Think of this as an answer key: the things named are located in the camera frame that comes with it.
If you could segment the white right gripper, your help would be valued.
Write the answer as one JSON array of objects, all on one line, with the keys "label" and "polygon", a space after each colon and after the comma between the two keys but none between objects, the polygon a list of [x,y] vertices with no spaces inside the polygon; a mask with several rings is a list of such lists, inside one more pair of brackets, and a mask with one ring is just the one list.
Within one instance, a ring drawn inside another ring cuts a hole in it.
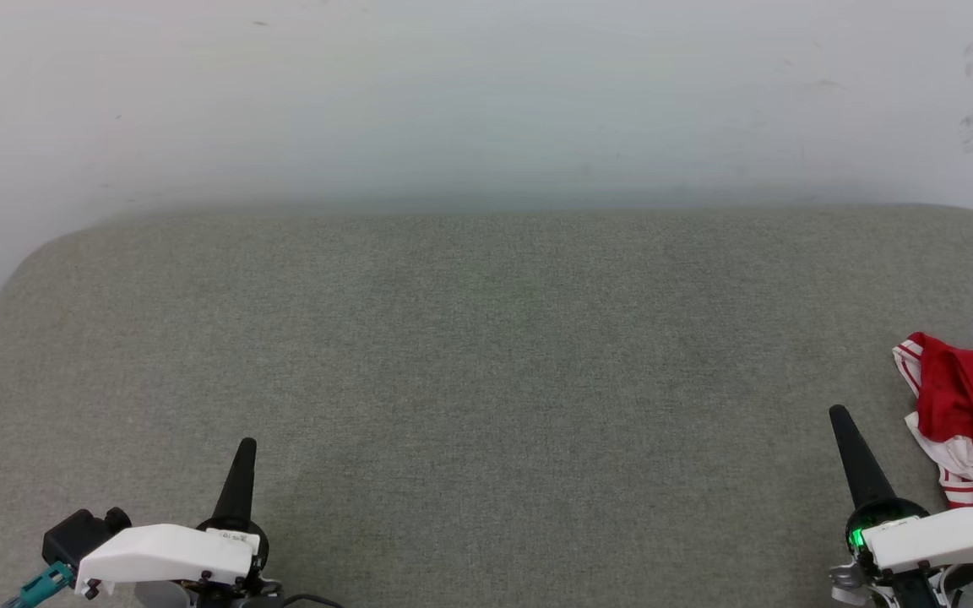
[{"label": "white right gripper", "polygon": [[845,529],[850,561],[829,570],[831,596],[861,607],[954,607],[973,581],[973,507],[929,514],[896,499],[848,408],[828,409],[856,511]]}]

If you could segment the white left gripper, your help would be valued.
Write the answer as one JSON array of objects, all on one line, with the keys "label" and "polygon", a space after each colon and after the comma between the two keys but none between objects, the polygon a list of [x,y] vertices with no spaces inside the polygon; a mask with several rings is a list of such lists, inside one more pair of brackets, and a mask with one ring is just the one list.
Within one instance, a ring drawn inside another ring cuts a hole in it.
[{"label": "white left gripper", "polygon": [[278,607],[285,586],[263,575],[268,540],[252,522],[258,442],[244,437],[213,514],[196,527],[132,526],[124,515],[76,524],[76,594],[145,586],[158,607]]}]

